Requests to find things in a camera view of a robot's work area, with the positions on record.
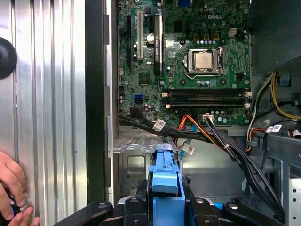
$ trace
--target expansion card slot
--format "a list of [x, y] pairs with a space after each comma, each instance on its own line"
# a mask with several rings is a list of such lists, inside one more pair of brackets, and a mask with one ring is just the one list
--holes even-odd
[[160, 76], [162, 72], [162, 45], [163, 45], [163, 21], [162, 13], [155, 15], [154, 24], [154, 71], [155, 74]]
[[127, 65], [132, 65], [132, 23], [131, 23], [131, 16], [127, 16]]
[[143, 60], [143, 12], [137, 12], [137, 59]]

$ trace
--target pci slot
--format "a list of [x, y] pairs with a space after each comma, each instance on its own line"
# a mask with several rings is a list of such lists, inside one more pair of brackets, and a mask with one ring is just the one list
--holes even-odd
[[127, 65], [132, 65], [132, 50], [131, 50], [132, 23], [131, 16], [127, 16]]
[[243, 99], [225, 100], [170, 100], [166, 108], [180, 107], [244, 107]]
[[137, 12], [137, 59], [143, 60], [143, 12]]
[[162, 13], [155, 15], [154, 23], [154, 71], [160, 76], [162, 72], [163, 21]]

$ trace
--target human hand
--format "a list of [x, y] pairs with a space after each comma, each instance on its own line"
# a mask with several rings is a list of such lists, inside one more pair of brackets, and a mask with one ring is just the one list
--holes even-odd
[[10, 199], [3, 184], [7, 186], [11, 195], [14, 197], [17, 206], [20, 207], [25, 204], [23, 195], [26, 184], [25, 174], [15, 161], [1, 151], [0, 182], [0, 213], [6, 220], [11, 220], [14, 217], [14, 214], [10, 206]]
[[[18, 213], [11, 220], [8, 226], [28, 226], [30, 219], [32, 218], [33, 207], [28, 207], [24, 213]], [[40, 218], [35, 218], [30, 226], [39, 226]]]

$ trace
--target blue sata port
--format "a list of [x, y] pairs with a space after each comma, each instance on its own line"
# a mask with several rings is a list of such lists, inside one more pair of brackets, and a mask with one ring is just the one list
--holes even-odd
[[136, 104], [141, 104], [141, 103], [143, 103], [143, 94], [135, 94], [134, 95], [134, 102], [136, 103]]

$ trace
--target ridged metal panel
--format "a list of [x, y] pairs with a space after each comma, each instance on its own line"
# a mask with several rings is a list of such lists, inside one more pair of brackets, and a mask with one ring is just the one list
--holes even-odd
[[16, 48], [0, 80], [0, 150], [20, 163], [42, 226], [87, 204], [84, 0], [1, 0]]

